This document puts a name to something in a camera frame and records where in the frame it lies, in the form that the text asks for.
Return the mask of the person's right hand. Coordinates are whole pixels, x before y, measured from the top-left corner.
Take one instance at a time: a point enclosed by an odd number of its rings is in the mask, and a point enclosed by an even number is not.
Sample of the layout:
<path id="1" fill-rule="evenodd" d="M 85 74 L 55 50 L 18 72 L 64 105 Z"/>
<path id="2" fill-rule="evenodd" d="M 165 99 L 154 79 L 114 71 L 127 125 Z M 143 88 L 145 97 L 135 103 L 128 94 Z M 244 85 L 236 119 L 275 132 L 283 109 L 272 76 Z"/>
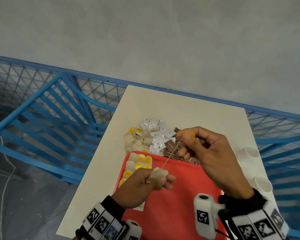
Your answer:
<path id="1" fill-rule="evenodd" d="M 198 139 L 205 147 L 205 152 L 195 153 L 206 175 L 227 196 L 247 199 L 253 196 L 254 191 L 237 161 L 237 158 L 228 142 L 226 136 L 212 132 L 202 127 L 187 128 L 195 132 Z M 185 155 L 187 149 L 180 150 L 181 156 Z"/>

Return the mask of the person's left hand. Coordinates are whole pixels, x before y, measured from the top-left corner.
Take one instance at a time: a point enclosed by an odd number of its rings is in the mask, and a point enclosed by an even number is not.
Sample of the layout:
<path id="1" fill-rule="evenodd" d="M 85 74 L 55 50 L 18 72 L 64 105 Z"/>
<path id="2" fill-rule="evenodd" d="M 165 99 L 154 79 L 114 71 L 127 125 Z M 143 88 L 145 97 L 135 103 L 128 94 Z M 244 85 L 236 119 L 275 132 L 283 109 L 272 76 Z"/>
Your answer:
<path id="1" fill-rule="evenodd" d="M 112 198 L 124 209 L 133 209 L 144 203 L 151 190 L 147 178 L 153 169 L 137 169 L 113 194 Z"/>

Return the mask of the tea bag with yellow tag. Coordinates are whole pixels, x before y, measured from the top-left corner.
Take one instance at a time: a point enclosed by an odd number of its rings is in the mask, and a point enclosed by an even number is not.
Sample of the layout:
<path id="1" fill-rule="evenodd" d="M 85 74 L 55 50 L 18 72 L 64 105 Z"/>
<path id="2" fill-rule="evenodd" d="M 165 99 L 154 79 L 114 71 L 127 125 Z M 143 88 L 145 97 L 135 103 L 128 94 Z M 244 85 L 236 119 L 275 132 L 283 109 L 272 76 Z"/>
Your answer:
<path id="1" fill-rule="evenodd" d="M 149 177 L 146 180 L 146 183 L 150 183 L 157 178 L 160 177 L 166 177 L 168 175 L 168 171 L 164 169 L 164 166 L 167 164 L 167 162 L 170 160 L 171 156 L 174 154 L 174 152 L 179 148 L 179 145 L 182 141 L 179 141 L 176 146 L 173 148 L 173 150 L 170 153 L 169 157 L 166 159 L 165 163 L 161 168 L 156 167 L 153 169 L 152 173 L 149 175 Z"/>

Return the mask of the pile of brown sachets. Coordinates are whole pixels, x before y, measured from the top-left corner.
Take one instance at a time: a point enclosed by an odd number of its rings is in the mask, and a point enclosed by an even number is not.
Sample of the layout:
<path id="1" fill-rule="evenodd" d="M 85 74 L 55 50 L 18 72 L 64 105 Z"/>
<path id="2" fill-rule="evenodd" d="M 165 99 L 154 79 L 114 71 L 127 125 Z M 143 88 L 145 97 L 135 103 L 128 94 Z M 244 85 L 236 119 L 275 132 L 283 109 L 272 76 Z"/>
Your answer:
<path id="1" fill-rule="evenodd" d="M 165 143 L 165 148 L 163 150 L 163 157 L 175 161 L 190 163 L 194 165 L 200 165 L 200 161 L 197 159 L 196 154 L 193 150 L 189 148 L 189 146 L 184 142 L 183 135 L 189 134 L 192 137 L 196 138 L 200 141 L 200 143 L 204 142 L 196 137 L 196 133 L 187 129 L 178 129 L 175 128 L 174 132 L 176 133 L 174 136 L 169 138 Z M 180 154 L 181 149 L 187 149 L 189 157 Z"/>

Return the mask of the red plastic tray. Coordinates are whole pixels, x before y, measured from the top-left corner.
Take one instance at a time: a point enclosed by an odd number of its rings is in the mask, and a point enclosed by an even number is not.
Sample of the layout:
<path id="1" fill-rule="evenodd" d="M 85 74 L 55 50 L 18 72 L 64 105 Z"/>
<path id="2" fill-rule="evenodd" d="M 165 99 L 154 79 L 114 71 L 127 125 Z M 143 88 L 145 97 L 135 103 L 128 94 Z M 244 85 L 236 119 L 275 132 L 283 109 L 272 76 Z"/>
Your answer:
<path id="1" fill-rule="evenodd" d="M 143 211 L 126 210 L 122 220 L 130 219 L 141 226 L 141 240 L 208 240 L 196 231 L 194 198 L 205 193 L 218 202 L 221 190 L 199 165 L 173 159 L 165 164 L 166 157 L 144 155 L 152 157 L 152 168 L 163 167 L 176 177 L 176 182 L 172 190 L 152 192 Z"/>

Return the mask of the pile of white sachets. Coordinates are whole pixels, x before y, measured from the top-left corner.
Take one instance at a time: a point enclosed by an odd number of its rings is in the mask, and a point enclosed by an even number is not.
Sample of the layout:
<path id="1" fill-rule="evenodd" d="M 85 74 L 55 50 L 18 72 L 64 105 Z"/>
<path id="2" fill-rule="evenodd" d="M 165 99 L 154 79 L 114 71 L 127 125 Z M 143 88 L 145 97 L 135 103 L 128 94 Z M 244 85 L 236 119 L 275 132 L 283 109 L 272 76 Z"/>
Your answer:
<path id="1" fill-rule="evenodd" d="M 169 127 L 165 120 L 149 118 L 135 128 L 135 144 L 150 154 L 163 155 L 164 151 L 173 151 L 167 145 L 176 143 L 178 131 L 179 128 Z"/>

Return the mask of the rows of arranged tea bags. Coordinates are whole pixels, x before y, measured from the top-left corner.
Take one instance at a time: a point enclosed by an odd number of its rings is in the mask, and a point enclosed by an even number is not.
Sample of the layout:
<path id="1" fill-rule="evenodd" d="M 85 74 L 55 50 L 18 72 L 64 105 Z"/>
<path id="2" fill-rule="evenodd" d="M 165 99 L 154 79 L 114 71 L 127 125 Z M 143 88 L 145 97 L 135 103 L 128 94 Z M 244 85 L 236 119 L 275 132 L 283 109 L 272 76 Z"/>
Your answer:
<path id="1" fill-rule="evenodd" d="M 117 180 L 116 189 L 119 188 L 137 169 L 152 169 L 153 159 L 144 152 L 130 152 L 123 161 L 120 174 Z"/>

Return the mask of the pile of loose tea bags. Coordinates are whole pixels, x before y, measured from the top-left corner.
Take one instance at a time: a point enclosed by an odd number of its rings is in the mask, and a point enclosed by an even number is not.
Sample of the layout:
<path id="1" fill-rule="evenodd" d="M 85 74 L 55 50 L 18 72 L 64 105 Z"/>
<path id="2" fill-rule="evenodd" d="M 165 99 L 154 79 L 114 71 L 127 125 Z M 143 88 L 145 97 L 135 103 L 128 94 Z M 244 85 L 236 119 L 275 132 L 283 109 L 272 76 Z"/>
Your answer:
<path id="1" fill-rule="evenodd" d="M 129 128 L 128 132 L 123 135 L 123 139 L 123 150 L 126 155 L 132 151 L 149 153 L 153 140 L 148 131 L 136 127 Z"/>

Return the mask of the white paper cup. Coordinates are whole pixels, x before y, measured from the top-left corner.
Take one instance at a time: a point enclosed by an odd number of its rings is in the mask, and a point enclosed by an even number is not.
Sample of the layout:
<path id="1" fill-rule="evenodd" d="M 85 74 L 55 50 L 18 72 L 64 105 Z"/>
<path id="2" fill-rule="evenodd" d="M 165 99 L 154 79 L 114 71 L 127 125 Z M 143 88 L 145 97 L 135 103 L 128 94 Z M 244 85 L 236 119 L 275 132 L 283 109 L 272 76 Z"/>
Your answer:
<path id="1" fill-rule="evenodd" d="M 252 145 L 245 145 L 235 155 L 237 160 L 243 163 L 251 163 L 260 157 L 259 150 Z"/>
<path id="2" fill-rule="evenodd" d="M 250 185 L 257 189 L 260 193 L 272 193 L 273 186 L 269 179 L 262 175 L 257 175 L 250 179 Z"/>

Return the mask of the left wristband with markers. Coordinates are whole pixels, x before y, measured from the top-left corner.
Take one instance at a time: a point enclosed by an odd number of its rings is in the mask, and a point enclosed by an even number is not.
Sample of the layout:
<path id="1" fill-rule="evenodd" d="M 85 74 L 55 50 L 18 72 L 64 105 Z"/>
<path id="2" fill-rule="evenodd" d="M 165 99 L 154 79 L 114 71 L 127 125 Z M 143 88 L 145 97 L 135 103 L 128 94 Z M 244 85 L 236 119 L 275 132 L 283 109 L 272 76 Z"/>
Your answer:
<path id="1" fill-rule="evenodd" d="M 76 236 L 84 240 L 123 240 L 129 230 L 128 224 L 116 219 L 97 202 L 83 219 Z"/>

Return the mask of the wristband with markers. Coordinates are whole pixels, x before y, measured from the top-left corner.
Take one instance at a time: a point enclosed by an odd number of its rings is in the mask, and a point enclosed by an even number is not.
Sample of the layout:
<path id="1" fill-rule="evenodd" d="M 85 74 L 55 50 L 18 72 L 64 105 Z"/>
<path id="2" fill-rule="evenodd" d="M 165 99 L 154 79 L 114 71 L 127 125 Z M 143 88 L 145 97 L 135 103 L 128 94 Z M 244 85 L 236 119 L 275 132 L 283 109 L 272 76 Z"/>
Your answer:
<path id="1" fill-rule="evenodd" d="M 235 216 L 232 222 L 242 240 L 287 240 L 289 226 L 276 205 L 267 201 L 263 208 L 246 215 Z"/>
<path id="2" fill-rule="evenodd" d="M 84 240 L 123 240 L 129 230 L 128 224 L 116 219 L 97 202 L 83 219 L 76 236 Z"/>

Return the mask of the blue metal mesh fence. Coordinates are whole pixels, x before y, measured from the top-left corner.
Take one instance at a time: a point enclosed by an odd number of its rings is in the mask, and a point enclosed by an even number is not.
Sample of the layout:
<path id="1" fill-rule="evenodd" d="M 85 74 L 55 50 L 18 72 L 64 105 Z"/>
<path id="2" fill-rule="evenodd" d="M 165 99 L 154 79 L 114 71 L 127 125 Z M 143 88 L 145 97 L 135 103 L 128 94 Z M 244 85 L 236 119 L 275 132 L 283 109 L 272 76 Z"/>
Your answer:
<path id="1" fill-rule="evenodd" d="M 0 56 L 0 105 L 17 108 L 55 74 L 67 73 L 86 95 L 116 107 L 128 85 L 244 108 L 277 203 L 300 203 L 300 115 Z M 300 238 L 300 205 L 279 206 Z"/>

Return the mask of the right wristband with markers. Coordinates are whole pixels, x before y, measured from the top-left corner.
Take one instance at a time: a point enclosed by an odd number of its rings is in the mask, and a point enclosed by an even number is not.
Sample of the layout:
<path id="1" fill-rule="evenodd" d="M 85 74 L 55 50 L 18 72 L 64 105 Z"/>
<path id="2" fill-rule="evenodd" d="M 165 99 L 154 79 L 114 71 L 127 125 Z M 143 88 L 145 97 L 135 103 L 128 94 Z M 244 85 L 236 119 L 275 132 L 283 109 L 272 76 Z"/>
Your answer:
<path id="1" fill-rule="evenodd" d="M 242 240 L 287 240 L 289 226 L 276 205 L 267 201 L 263 208 L 246 215 L 235 216 L 232 222 Z"/>

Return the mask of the blue metal slatted frame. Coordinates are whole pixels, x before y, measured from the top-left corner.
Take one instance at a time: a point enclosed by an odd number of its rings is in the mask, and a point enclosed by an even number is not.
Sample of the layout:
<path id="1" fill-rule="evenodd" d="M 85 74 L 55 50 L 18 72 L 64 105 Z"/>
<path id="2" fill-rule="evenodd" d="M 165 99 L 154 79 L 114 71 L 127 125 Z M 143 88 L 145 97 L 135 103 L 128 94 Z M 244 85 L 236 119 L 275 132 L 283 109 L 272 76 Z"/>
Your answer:
<path id="1" fill-rule="evenodd" d="M 116 107 L 60 73 L 0 122 L 0 153 L 79 185 L 110 121 L 93 110 L 112 115 Z"/>

